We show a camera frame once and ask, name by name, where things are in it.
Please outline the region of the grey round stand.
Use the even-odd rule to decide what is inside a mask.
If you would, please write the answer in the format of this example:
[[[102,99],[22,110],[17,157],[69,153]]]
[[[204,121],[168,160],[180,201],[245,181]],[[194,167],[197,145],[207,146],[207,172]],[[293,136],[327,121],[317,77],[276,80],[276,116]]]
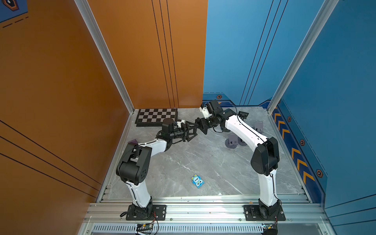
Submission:
[[[240,146],[247,146],[247,143],[245,141],[243,141],[241,138],[238,138],[238,144]]]
[[[225,146],[230,149],[237,148],[239,144],[239,138],[236,134],[230,134],[225,141]]]
[[[254,125],[254,129],[259,132],[259,133],[263,133],[264,132],[264,125],[263,125],[263,122],[262,121],[257,121],[255,122],[255,125]]]

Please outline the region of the black folding phone stand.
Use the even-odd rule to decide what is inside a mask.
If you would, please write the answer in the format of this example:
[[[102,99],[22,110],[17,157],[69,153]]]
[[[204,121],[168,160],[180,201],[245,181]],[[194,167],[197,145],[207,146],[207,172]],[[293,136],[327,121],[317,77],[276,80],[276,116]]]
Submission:
[[[247,113],[247,112],[243,112],[243,111],[239,111],[239,112],[238,112],[238,117],[239,117],[241,120],[245,120],[245,119],[247,119],[247,118],[248,118],[248,115],[249,115],[249,113]]]

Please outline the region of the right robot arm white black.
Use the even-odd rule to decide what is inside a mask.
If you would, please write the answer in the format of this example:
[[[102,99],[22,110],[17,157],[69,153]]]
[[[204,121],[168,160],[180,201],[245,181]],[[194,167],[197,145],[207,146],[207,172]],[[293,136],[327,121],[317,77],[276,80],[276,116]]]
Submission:
[[[223,110],[217,100],[212,100],[200,106],[203,118],[197,118],[200,130],[207,134],[209,128],[218,125],[223,131],[233,132],[253,151],[251,166],[258,174],[260,197],[258,199],[259,213],[262,219],[277,221],[282,212],[282,202],[276,192],[276,173],[280,161],[278,141],[268,138],[244,122],[247,112]]]

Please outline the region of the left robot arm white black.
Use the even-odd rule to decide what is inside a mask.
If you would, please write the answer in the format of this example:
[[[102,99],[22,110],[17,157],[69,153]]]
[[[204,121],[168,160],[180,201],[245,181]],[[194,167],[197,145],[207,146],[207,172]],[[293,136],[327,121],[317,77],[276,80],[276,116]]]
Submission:
[[[153,213],[153,199],[145,182],[151,157],[169,150],[175,144],[175,139],[189,142],[197,136],[197,128],[197,124],[189,121],[166,118],[155,139],[146,143],[139,143],[137,140],[128,142],[117,164],[116,175],[128,187],[132,204],[120,214],[121,218],[147,220],[156,217]]]

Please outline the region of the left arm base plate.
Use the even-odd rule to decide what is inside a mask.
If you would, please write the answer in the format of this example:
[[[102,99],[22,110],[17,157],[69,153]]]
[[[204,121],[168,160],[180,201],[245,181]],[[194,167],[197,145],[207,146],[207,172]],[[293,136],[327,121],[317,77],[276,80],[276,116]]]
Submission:
[[[154,220],[164,221],[166,216],[167,205],[152,205],[148,208],[140,208],[130,205],[125,216],[126,220]]]

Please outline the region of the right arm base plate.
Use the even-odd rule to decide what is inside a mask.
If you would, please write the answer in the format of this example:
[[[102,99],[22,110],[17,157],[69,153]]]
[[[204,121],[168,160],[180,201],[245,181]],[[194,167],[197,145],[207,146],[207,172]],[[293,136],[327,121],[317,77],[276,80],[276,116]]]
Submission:
[[[286,221],[286,216],[281,206],[278,206],[272,213],[268,213],[265,206],[256,204],[244,205],[243,210],[246,221]]]

